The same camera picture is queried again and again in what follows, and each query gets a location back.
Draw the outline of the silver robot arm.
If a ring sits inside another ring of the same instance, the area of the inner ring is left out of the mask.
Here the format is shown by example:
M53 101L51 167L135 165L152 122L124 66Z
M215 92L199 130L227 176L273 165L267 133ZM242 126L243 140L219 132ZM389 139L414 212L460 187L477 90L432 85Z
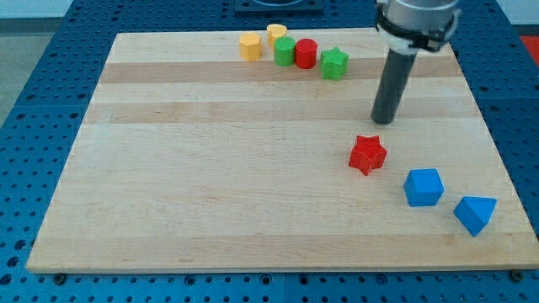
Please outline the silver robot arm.
M440 51L456 32L458 0L376 0L376 31L400 55Z

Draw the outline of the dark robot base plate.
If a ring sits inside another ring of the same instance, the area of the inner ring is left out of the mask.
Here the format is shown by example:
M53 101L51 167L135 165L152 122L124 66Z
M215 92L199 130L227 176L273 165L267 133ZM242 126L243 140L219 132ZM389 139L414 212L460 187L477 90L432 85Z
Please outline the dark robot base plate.
M323 0L234 0L236 15L322 13Z

